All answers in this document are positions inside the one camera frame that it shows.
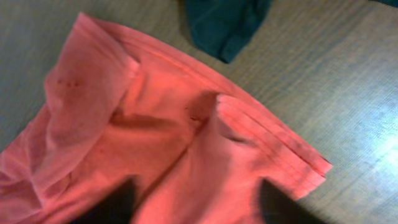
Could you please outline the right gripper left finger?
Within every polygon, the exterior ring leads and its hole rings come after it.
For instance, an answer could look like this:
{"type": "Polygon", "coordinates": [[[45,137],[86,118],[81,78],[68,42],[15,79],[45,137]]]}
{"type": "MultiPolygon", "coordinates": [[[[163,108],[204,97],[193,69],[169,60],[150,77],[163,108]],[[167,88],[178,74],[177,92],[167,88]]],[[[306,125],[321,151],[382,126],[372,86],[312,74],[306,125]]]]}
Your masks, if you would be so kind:
{"type": "Polygon", "coordinates": [[[134,213],[136,176],[130,176],[120,186],[70,224],[129,224],[134,213]]]}

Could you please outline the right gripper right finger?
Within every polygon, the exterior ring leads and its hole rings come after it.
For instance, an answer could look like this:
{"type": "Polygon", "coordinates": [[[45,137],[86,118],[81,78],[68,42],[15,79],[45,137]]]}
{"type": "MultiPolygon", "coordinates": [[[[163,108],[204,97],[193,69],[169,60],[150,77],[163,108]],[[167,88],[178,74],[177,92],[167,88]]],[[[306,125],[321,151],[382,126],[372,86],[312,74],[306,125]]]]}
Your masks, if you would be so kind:
{"type": "Polygon", "coordinates": [[[326,224],[267,180],[259,191],[261,216],[267,224],[326,224]]]}

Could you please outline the red orange t-shirt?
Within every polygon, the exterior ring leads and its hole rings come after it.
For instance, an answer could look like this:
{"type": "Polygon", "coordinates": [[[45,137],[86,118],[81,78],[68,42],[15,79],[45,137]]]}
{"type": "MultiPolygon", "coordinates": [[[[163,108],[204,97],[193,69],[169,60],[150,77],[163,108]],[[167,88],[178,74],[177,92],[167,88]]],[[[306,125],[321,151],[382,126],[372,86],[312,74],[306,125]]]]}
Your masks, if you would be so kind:
{"type": "Polygon", "coordinates": [[[137,30],[79,14],[37,116],[1,153],[1,222],[69,223],[122,184],[128,223],[263,223],[331,164],[233,82],[137,30]]]}

